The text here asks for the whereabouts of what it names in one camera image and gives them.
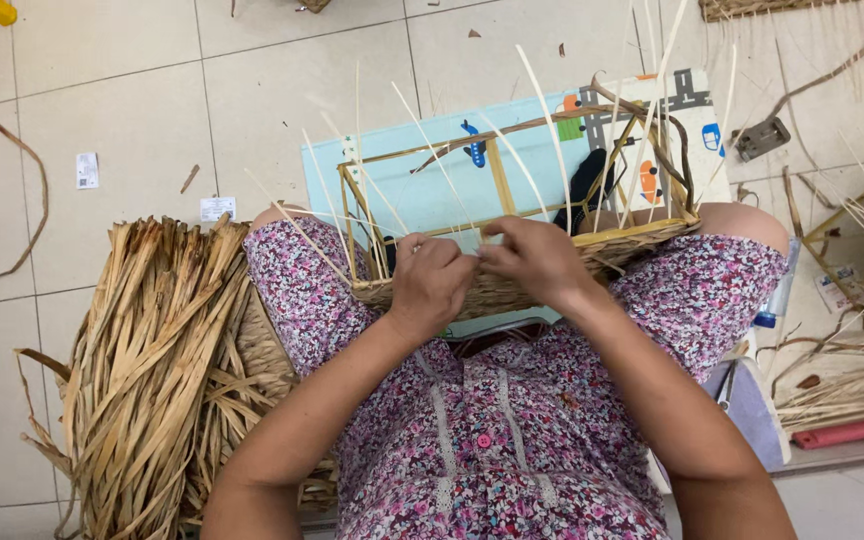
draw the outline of tile floor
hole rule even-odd
[[[248,219],[267,202],[243,167],[272,178],[276,198],[305,203],[299,128],[313,141],[327,139],[318,110],[340,126],[354,122],[356,61],[366,130],[409,121],[389,105],[389,81],[423,117],[528,96],[516,43],[548,89],[583,85],[597,69],[611,79],[655,72],[679,0],[649,0],[651,18],[643,1],[633,3],[624,30],[626,9],[605,0],[334,0],[319,15],[296,12],[291,0],[238,0],[234,18],[220,0],[13,0],[18,21],[0,27],[0,123],[42,158],[49,221],[29,260],[0,278],[0,538],[50,537],[56,501],[69,497],[63,479],[18,438],[29,431],[28,410],[12,349],[66,357],[108,251],[110,223],[163,214],[194,223],[199,198],[213,194],[236,197]],[[784,93],[783,70],[794,88],[864,44],[860,4],[707,25],[687,0],[669,68],[704,68],[720,122],[739,129],[765,117]],[[469,38],[469,30],[481,37]],[[793,105],[802,140],[836,190],[864,190],[857,165],[864,164],[864,58]],[[780,117],[790,125],[788,108]],[[75,188],[75,156],[83,152],[99,156],[98,189]],[[198,176],[180,195],[194,165]],[[744,165],[730,156],[726,172],[787,221],[782,166],[813,169],[793,142]],[[0,271],[41,216],[36,164],[0,135]],[[803,260],[789,325],[804,321],[800,332],[818,336],[835,319],[811,286],[817,266]],[[24,360],[22,368],[37,417],[57,434],[51,375]]]

